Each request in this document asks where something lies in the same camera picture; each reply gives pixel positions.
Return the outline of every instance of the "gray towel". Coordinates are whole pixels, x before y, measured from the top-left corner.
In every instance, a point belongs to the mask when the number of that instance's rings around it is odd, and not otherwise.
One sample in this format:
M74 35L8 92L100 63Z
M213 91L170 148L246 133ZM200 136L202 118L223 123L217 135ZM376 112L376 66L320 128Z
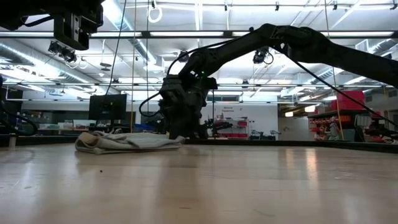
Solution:
M126 133L106 134L95 131L91 134L82 133L76 140L77 151L93 154L148 152L178 149L183 145L184 138L169 139L165 134Z

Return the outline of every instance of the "computer monitor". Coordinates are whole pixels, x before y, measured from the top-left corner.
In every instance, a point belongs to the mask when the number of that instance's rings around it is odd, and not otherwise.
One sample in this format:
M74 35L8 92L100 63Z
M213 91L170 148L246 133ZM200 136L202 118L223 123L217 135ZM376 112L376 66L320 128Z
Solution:
M126 119L126 94L91 96L88 119Z

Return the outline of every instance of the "black robotic arm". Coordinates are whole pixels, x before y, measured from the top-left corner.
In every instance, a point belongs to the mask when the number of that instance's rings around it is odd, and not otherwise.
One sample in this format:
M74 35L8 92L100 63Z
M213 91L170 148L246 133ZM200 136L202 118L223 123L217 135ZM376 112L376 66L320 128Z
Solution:
M240 38L220 44L223 45L212 49L209 48L212 46L207 46L188 52L192 55L179 74L170 75L168 72L164 78L159 91L163 99L159 101L159 106L160 112L171 124L170 138L176 138L178 135L204 138L206 135L203 134L199 122L200 111L206 106L208 91L217 89L216 80L208 77L225 63L263 46L285 54L315 78L318 77L298 62L324 63L388 85L398 86L397 61L334 44L323 34L308 27L264 24L256 30L251 29L250 33ZM327 82L320 81L355 101ZM370 108L362 106L377 114Z

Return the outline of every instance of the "wooden surface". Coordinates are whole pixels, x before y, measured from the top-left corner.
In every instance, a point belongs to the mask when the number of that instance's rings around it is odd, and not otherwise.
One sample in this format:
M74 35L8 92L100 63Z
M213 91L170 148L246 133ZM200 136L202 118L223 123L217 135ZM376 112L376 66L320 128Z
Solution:
M398 156L187 146L96 156L0 152L0 223L397 223Z

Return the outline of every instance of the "cloth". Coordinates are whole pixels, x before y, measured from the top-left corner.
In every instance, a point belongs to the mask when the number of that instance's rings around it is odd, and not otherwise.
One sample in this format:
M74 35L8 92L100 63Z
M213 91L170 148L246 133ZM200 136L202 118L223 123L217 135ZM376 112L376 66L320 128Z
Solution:
M126 133L106 134L95 131L82 133L75 142L77 151L93 154L149 152L174 150L183 146L183 137L169 139L166 134Z

